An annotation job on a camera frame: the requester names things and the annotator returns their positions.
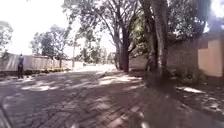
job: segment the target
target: brick pavement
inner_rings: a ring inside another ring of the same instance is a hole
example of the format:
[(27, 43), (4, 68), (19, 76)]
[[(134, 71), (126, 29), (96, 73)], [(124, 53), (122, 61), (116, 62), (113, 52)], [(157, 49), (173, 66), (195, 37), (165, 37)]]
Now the brick pavement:
[(4, 105), (13, 127), (224, 127), (168, 95), (145, 88), (138, 78), (108, 73), (97, 80), (93, 74), (68, 73), (2, 84), (0, 91), (6, 93)]

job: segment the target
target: person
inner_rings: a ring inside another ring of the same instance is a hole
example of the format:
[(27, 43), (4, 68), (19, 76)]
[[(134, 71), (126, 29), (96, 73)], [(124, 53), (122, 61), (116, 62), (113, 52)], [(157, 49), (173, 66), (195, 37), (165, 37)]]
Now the person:
[(20, 54), (19, 56), (19, 63), (18, 63), (18, 78), (20, 79), (23, 79), (23, 55)]

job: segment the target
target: white wall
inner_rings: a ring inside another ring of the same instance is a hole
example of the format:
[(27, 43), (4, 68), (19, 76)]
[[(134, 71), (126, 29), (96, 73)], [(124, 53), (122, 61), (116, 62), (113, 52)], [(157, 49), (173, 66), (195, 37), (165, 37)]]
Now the white wall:
[[(9, 54), (5, 60), (0, 60), (0, 71), (17, 71), (19, 55)], [(75, 69), (82, 68), (82, 62), (75, 62)], [(24, 56), (24, 70), (40, 70), (59, 68), (59, 60), (48, 57)], [(62, 61), (62, 68), (72, 68), (72, 61)]]

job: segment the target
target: green foliage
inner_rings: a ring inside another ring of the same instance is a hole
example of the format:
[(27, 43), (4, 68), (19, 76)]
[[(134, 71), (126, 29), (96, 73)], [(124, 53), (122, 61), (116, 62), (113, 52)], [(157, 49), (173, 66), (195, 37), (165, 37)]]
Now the green foliage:
[(5, 49), (5, 45), (11, 43), (13, 28), (5, 21), (0, 21), (0, 51)]
[(63, 7), (65, 12), (72, 12), (70, 16), (78, 15), (82, 26), (80, 33), (90, 42), (96, 40), (94, 33), (104, 30), (109, 32), (114, 41), (115, 32), (119, 33), (120, 28), (126, 28), (128, 33), (132, 29), (139, 7), (136, 3), (136, 0), (65, 0)]
[(179, 42), (203, 33), (210, 13), (210, 0), (170, 0), (169, 40)]
[(115, 54), (116, 53), (109, 53), (108, 54), (108, 56), (107, 56), (107, 63), (109, 63), (109, 64), (114, 64), (115, 63), (115, 61), (114, 61)]
[(57, 59), (65, 58), (63, 51), (67, 44), (66, 32), (66, 29), (53, 25), (48, 32), (36, 33), (30, 42), (33, 54)]
[(102, 48), (98, 42), (94, 44), (86, 42), (80, 54), (76, 56), (76, 60), (86, 63), (105, 63), (106, 54), (106, 49)]
[(137, 17), (137, 20), (134, 22), (131, 39), (133, 42), (132, 46), (136, 46), (136, 49), (134, 52), (130, 53), (131, 58), (148, 53), (148, 42), (146, 41), (146, 35), (144, 31), (144, 20), (144, 14), (141, 12)]

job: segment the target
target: road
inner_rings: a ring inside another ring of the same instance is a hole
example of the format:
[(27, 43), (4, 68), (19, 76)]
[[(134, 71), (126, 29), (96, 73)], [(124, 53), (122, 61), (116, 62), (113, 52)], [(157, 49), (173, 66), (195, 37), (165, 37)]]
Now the road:
[(140, 78), (113, 69), (87, 66), (2, 81), (0, 99), (13, 128), (224, 127), (169, 95), (146, 88)]

